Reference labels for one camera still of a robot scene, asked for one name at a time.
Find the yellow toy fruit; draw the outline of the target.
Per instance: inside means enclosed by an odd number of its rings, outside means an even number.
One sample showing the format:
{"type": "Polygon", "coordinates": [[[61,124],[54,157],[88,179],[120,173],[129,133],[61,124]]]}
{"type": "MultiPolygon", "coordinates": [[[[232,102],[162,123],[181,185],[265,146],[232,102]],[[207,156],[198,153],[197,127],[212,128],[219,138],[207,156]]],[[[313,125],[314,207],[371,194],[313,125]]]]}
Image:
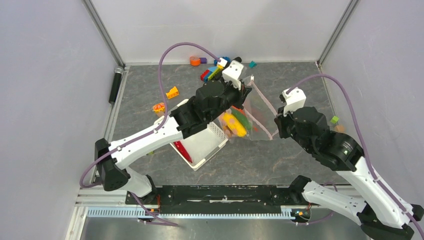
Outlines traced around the yellow toy fruit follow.
{"type": "Polygon", "coordinates": [[[225,112],[222,116],[223,122],[226,126],[238,137],[245,137],[247,135],[247,130],[241,124],[241,122],[231,113],[225,112]]]}

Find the clear zip top bag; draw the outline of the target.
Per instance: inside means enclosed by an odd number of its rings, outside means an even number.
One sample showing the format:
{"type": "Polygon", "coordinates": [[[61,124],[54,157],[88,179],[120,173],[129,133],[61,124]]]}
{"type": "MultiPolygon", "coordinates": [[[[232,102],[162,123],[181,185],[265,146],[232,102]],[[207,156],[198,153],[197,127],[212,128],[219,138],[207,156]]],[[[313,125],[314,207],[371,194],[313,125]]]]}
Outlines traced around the clear zip top bag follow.
{"type": "Polygon", "coordinates": [[[255,83],[255,77],[253,75],[245,77],[242,81],[246,86],[252,87],[252,91],[247,96],[242,109],[236,108],[234,106],[231,108],[239,109],[246,115],[249,122],[252,124],[252,130],[246,130],[247,135],[245,137],[238,137],[235,133],[233,133],[222,119],[224,113],[232,114],[232,110],[229,108],[217,119],[223,132],[230,139],[243,138],[250,141],[273,140],[278,133],[277,126],[274,123],[274,118],[277,115],[277,111],[271,105],[265,95],[260,91],[255,83]]]}

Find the red toy chili pepper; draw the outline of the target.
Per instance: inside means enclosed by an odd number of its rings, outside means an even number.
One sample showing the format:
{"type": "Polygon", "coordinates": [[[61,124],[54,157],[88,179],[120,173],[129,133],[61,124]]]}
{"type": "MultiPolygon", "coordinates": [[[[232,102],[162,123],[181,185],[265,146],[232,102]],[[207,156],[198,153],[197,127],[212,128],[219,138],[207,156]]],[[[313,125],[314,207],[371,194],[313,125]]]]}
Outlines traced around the red toy chili pepper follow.
{"type": "Polygon", "coordinates": [[[190,164],[193,163],[193,160],[189,153],[187,152],[186,148],[180,141],[175,141],[173,145],[176,147],[177,151],[183,156],[183,158],[190,164]]]}

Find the green toy chili pepper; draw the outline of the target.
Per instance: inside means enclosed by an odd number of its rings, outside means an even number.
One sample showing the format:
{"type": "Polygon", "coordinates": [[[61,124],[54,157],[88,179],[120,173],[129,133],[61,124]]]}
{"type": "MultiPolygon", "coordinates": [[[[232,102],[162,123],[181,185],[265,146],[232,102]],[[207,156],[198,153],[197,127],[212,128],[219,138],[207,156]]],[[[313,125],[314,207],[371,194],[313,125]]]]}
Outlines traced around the green toy chili pepper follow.
{"type": "Polygon", "coordinates": [[[241,112],[238,108],[232,107],[231,113],[247,131],[252,130],[252,124],[249,122],[247,116],[243,112],[241,112]]]}

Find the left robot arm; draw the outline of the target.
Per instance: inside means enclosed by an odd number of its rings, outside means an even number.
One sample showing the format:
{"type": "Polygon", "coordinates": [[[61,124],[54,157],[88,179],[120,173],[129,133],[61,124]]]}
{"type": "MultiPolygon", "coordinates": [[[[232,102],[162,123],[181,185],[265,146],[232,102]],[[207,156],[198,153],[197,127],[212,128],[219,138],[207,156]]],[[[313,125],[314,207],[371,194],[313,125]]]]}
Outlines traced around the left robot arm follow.
{"type": "Polygon", "coordinates": [[[159,123],[121,140],[97,140],[95,165],[99,183],[106,192],[125,190],[139,197],[145,204],[153,203],[157,190],[148,175],[131,170],[130,165],[146,154],[183,139],[208,127],[232,106],[241,109],[252,88],[243,82],[239,87],[223,80],[209,81],[198,88],[195,96],[164,115],[159,123]]]}

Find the black microphone on table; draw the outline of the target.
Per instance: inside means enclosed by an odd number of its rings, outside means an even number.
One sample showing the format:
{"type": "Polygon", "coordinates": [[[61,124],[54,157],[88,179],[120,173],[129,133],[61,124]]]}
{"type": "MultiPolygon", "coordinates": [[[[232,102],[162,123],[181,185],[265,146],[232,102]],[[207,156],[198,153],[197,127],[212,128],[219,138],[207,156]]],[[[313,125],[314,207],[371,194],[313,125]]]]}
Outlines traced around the black microphone on table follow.
{"type": "Polygon", "coordinates": [[[236,57],[233,59],[221,57],[214,65],[214,70],[210,70],[210,75],[206,78],[208,81],[223,79],[226,83],[231,83],[234,87],[240,88],[241,76],[245,71],[242,59],[236,57]]]}

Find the multicolour toy block stack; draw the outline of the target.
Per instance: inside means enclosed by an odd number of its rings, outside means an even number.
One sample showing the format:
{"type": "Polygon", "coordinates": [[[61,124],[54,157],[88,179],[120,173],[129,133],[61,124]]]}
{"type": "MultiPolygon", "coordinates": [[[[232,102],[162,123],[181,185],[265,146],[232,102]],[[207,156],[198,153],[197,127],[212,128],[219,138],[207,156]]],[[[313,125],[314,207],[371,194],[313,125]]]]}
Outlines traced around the multicolour toy block stack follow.
{"type": "Polygon", "coordinates": [[[204,83],[208,81],[217,81],[222,76],[223,67],[221,65],[209,67],[200,76],[200,80],[204,83]]]}

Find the blue toy car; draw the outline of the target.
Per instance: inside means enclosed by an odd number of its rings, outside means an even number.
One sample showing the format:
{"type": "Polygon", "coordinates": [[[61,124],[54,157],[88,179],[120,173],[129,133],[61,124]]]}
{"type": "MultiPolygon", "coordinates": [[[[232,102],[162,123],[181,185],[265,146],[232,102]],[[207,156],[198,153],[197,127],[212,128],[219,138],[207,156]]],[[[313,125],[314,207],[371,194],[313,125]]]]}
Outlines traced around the blue toy car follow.
{"type": "MultiPolygon", "coordinates": [[[[231,59],[229,57],[227,57],[227,56],[222,56],[221,58],[224,59],[224,60],[226,60],[228,63],[231,62],[231,59]]],[[[215,59],[213,61],[213,65],[216,66],[217,64],[218,64],[218,61],[215,59]]]]}

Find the teal toy block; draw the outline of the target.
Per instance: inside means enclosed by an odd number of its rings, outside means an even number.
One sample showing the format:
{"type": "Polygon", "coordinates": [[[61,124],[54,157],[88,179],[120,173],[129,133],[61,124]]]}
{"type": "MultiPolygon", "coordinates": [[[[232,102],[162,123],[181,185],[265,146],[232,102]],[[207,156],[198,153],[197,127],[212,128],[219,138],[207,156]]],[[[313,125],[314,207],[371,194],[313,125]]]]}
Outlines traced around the teal toy block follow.
{"type": "Polygon", "coordinates": [[[254,67],[256,67],[256,66],[257,66],[257,63],[255,61],[253,61],[253,60],[249,63],[249,67],[251,69],[254,68],[254,67]]]}

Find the green toy cube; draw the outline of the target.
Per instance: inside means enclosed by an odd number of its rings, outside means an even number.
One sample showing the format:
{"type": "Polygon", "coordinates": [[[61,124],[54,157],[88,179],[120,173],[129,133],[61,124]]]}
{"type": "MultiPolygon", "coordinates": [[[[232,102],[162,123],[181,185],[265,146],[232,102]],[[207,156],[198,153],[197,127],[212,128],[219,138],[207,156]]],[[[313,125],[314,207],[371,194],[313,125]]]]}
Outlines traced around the green toy cube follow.
{"type": "Polygon", "coordinates": [[[336,125],[339,122],[340,118],[338,116],[333,116],[330,120],[330,122],[334,125],[336,125]]]}

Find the white perforated plastic basket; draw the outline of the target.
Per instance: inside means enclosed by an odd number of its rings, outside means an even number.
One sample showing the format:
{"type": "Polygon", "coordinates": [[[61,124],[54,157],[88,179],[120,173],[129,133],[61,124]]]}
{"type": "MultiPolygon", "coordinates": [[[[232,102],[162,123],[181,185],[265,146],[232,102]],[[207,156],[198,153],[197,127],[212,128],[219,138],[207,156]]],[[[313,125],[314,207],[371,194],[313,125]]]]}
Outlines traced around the white perforated plastic basket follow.
{"type": "Polygon", "coordinates": [[[197,171],[216,155],[228,140],[223,130],[215,122],[210,122],[206,129],[180,141],[191,161],[186,159],[174,143],[170,146],[193,171],[197,171]]]}

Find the orange toy building block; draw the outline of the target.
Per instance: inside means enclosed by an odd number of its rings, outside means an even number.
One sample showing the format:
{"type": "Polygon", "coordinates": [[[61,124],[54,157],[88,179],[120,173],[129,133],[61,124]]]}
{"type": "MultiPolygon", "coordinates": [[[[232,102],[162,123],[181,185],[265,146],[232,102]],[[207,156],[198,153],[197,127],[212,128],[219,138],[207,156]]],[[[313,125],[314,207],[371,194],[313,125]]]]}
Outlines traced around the orange toy building block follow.
{"type": "Polygon", "coordinates": [[[166,94],[168,100],[173,99],[180,95],[179,90],[176,86],[172,87],[166,94]]]}

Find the orange toy peeled tangerine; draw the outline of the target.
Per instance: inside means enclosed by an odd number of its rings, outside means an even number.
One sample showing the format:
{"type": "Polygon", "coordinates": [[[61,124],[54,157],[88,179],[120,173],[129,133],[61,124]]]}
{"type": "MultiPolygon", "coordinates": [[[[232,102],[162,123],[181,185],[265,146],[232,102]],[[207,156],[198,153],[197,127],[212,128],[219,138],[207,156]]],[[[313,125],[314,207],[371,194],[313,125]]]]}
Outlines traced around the orange toy peeled tangerine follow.
{"type": "Polygon", "coordinates": [[[161,103],[157,103],[152,107],[152,111],[154,113],[164,113],[165,112],[165,103],[161,102],[161,103]]]}

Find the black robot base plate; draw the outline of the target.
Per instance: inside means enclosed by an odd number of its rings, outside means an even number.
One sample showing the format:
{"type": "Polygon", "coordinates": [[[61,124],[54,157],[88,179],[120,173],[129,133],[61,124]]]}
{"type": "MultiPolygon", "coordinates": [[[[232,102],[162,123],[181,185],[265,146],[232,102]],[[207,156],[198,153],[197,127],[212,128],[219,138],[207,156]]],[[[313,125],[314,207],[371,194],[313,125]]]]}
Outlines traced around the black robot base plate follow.
{"type": "Polygon", "coordinates": [[[302,196],[310,178],[299,175],[288,186],[163,185],[144,197],[127,193],[127,205],[157,205],[162,214],[277,214],[281,206],[306,206],[302,196]]]}

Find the black microphone by wall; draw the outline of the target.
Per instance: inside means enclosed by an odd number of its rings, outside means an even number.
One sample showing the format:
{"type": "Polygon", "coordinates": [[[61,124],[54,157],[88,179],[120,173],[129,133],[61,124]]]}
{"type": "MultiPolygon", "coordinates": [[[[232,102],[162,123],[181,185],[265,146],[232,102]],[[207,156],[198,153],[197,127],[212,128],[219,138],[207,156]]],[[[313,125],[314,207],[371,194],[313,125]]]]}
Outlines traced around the black microphone by wall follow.
{"type": "Polygon", "coordinates": [[[113,76],[113,81],[112,81],[111,90],[110,90],[109,99],[108,99],[108,102],[112,105],[116,102],[119,89],[121,86],[123,73],[124,73],[124,68],[121,66],[117,66],[114,69],[114,76],[113,76]]]}

